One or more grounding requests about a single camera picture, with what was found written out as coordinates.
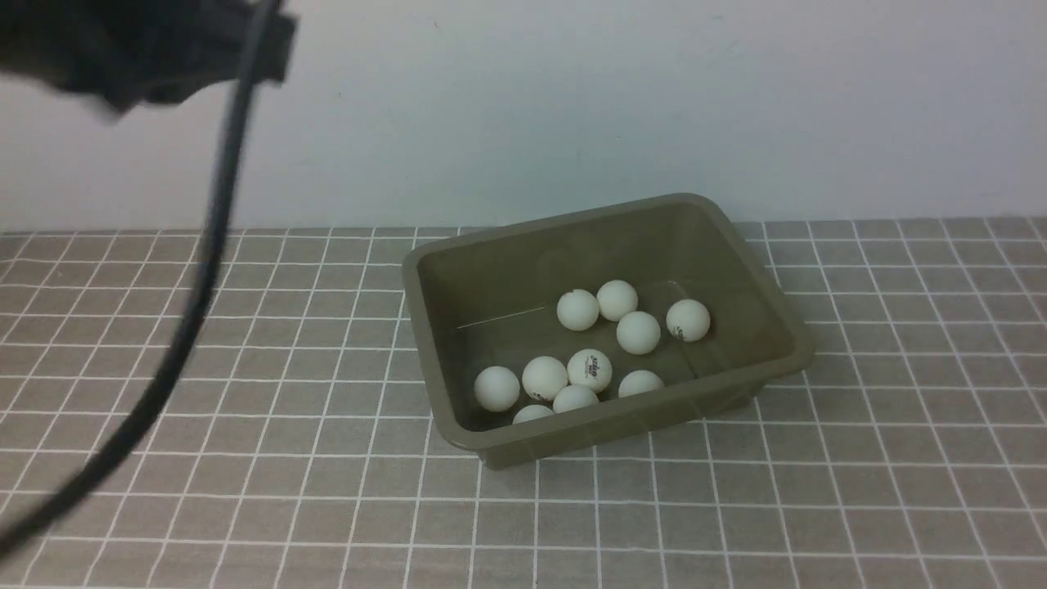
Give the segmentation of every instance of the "white ping pong ball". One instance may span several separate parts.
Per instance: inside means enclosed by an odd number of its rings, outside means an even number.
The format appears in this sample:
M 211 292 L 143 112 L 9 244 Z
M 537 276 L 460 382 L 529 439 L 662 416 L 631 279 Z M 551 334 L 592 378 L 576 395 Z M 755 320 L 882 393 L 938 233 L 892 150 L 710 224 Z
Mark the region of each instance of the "white ping pong ball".
M 624 279 L 612 279 L 601 286 L 596 299 L 600 304 L 600 315 L 607 321 L 621 321 L 623 317 L 637 311 L 640 302 L 637 290 Z
M 581 385 L 567 385 L 562 391 L 557 393 L 556 401 L 553 402 L 553 411 L 563 413 L 564 411 L 574 411 L 599 403 L 600 400 L 597 399 L 593 389 Z
M 542 417 L 549 417 L 552 414 L 553 410 L 543 405 L 529 405 L 516 412 L 516 416 L 513 417 L 513 424 L 533 422 Z
M 553 357 L 538 357 L 524 368 L 524 390 L 535 400 L 552 403 L 567 386 L 567 369 Z
M 567 362 L 567 379 L 599 393 L 610 384 L 610 359 L 600 350 L 582 350 Z
M 643 312 L 632 312 L 618 322 L 618 345 L 630 355 L 644 356 L 658 347 L 662 327 L 658 320 Z
M 520 382 L 512 370 L 504 366 L 491 366 L 476 377 L 472 392 L 481 407 L 498 413 L 516 405 L 516 400 L 520 397 Z
M 709 334 L 709 310 L 694 299 L 677 301 L 665 316 L 665 326 L 672 337 L 684 342 L 697 342 Z
M 618 384 L 618 398 L 630 398 L 641 393 L 648 393 L 665 387 L 665 383 L 658 375 L 650 370 L 634 370 L 625 376 Z
M 576 288 L 556 303 L 556 319 L 572 332 L 585 332 L 600 317 L 600 304 L 588 290 Z

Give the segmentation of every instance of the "black cable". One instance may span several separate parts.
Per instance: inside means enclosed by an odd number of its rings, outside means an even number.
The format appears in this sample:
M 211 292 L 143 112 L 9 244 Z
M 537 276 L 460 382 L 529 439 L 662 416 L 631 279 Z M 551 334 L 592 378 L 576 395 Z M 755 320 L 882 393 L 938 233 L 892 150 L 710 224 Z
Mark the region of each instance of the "black cable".
M 68 515 L 76 504 L 109 478 L 146 437 L 159 418 L 168 400 L 171 399 L 171 392 L 193 353 L 214 297 L 215 282 L 218 280 L 222 253 L 225 249 L 225 237 L 229 230 L 229 217 L 232 211 L 254 83 L 261 78 L 260 55 L 266 32 L 281 4 L 282 0 L 261 0 L 251 19 L 237 74 L 237 87 L 226 112 L 224 136 L 211 186 L 210 210 L 203 234 L 202 257 L 197 265 L 196 280 L 182 320 L 153 382 L 142 393 L 131 414 L 120 424 L 116 433 L 88 460 L 80 473 L 66 481 L 62 489 L 34 512 L 0 534 L 0 563 L 34 536 Z

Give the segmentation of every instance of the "table surface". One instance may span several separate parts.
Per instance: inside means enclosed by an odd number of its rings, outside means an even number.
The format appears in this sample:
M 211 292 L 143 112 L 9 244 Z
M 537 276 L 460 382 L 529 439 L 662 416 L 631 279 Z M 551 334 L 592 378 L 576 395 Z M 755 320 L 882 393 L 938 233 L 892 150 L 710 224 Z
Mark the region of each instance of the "table surface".
M 133 458 L 0 588 L 1047 586 L 1047 220 L 740 223 L 819 355 L 749 408 L 488 471 L 432 428 L 399 262 L 240 231 Z M 106 439 L 188 231 L 0 236 L 0 520 Z

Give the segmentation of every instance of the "olive green plastic bin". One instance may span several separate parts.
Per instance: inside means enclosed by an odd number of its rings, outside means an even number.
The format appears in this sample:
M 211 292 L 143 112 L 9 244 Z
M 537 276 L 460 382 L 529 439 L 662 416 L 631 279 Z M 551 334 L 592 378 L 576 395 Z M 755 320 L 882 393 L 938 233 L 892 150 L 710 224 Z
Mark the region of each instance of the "olive green plastic bin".
M 499 469 L 715 414 L 748 403 L 775 378 L 798 372 L 814 343 L 775 280 L 712 201 L 672 194 L 446 239 L 415 249 L 403 265 L 422 375 L 440 434 Z M 564 292 L 596 292 L 614 278 L 640 294 L 640 311 L 664 324 L 674 302 L 691 298 L 712 316 L 699 342 L 669 337 L 646 357 L 624 353 L 616 324 L 564 330 Z M 472 382 L 492 365 L 519 377 L 535 357 L 566 361 L 596 348 L 614 378 L 602 403 L 512 425 L 532 402 L 489 413 Z M 632 370 L 659 375 L 666 388 L 617 399 Z

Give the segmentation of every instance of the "white wall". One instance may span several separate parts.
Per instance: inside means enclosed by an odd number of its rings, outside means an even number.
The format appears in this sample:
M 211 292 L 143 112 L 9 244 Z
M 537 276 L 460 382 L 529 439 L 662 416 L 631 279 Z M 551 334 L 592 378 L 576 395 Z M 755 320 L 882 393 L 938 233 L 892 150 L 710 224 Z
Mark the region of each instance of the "white wall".
M 239 224 L 1047 211 L 1044 0 L 292 0 Z M 110 126 L 0 85 L 0 229 L 195 226 L 226 87 Z

